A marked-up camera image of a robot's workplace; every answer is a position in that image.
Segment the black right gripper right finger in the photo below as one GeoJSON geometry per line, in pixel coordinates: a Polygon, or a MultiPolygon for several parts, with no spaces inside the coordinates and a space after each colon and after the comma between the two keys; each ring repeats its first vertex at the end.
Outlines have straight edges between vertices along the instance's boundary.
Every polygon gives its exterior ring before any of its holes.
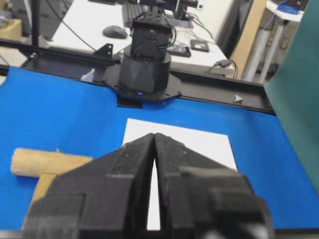
{"type": "Polygon", "coordinates": [[[160,216],[170,239],[272,239],[268,206],[248,178],[155,135],[160,216]]]}

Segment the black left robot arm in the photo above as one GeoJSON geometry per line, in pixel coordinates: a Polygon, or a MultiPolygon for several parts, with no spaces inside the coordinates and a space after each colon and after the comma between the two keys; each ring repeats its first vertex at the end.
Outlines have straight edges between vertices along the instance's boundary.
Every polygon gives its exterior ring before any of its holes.
{"type": "Polygon", "coordinates": [[[107,67],[105,84],[123,98],[160,102],[181,95],[181,80],[170,72],[167,48],[176,35],[162,8],[151,6],[133,19],[132,42],[120,63],[107,67]]]}

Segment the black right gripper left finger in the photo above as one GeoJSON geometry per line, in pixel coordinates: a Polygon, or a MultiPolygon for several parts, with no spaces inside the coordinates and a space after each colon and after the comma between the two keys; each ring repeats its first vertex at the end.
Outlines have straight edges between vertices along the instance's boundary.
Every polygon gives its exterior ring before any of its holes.
{"type": "Polygon", "coordinates": [[[147,228],[154,135],[56,177],[28,215],[26,239],[128,239],[147,228]]]}

